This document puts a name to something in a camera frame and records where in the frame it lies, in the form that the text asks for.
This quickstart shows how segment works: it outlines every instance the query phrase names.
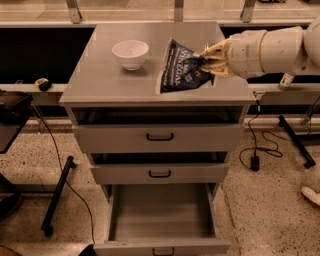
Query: power adapter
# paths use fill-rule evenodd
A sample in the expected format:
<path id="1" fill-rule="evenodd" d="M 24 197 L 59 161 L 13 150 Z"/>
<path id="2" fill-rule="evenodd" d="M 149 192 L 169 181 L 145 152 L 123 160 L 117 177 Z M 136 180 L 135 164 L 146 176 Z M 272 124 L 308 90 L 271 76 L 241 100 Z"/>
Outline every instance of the power adapter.
<path id="1" fill-rule="evenodd" d="M 251 166 L 250 169 L 253 171 L 259 171 L 260 169 L 260 159 L 256 154 L 251 156 Z"/>

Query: black wheel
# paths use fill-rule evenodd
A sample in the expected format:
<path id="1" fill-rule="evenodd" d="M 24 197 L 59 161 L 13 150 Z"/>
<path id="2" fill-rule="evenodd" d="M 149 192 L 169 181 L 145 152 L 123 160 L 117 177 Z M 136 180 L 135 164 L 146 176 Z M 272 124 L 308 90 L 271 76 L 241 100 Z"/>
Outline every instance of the black wheel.
<path id="1" fill-rule="evenodd" d="M 48 236 L 52 236 L 52 234 L 53 234 L 53 227 L 52 226 L 46 227 L 44 230 L 44 235 L 48 237 Z"/>

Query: drawer handle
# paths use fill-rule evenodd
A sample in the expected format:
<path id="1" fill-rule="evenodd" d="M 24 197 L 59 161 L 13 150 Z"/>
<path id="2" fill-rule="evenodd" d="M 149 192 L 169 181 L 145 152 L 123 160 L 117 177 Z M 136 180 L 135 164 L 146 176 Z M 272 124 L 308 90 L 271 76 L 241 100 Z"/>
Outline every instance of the drawer handle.
<path id="1" fill-rule="evenodd" d="M 152 171 L 149 171 L 149 177 L 150 178 L 169 178 L 171 176 L 171 170 L 168 171 L 168 173 L 158 173 L 158 174 L 153 174 Z"/>
<path id="2" fill-rule="evenodd" d="M 153 256 L 173 256 L 174 248 L 153 248 L 152 253 Z"/>
<path id="3" fill-rule="evenodd" d="M 146 134 L 147 140 L 150 140 L 150 141 L 170 141 L 170 140 L 173 140 L 173 137 L 174 137 L 173 133 L 170 134 L 170 137 L 166 137 L 166 138 L 153 137 L 149 133 Z"/>

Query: cabinet top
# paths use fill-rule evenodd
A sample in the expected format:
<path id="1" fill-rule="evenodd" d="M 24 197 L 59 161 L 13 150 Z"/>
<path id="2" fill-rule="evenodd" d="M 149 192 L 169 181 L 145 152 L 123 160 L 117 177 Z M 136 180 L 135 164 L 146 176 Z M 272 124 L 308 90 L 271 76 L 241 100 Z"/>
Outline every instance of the cabinet top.
<path id="1" fill-rule="evenodd" d="M 224 36 L 214 21 L 179 23 L 98 24 L 60 99 L 62 105 L 105 104 L 245 104 L 254 100 L 245 79 L 215 77 L 194 90 L 160 94 L 159 78 L 165 67 L 170 39 L 202 52 L 208 43 Z M 122 68 L 112 47 L 124 40 L 141 40 L 149 45 L 147 61 L 136 71 Z"/>

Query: white shoe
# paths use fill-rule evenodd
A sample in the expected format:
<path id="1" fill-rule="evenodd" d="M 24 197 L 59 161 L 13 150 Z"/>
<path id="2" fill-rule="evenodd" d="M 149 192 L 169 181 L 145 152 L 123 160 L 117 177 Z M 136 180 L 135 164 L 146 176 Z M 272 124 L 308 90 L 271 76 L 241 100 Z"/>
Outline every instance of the white shoe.
<path id="1" fill-rule="evenodd" d="M 316 191 L 308 187 L 302 187 L 301 192 L 311 202 L 320 206 L 320 191 Z"/>

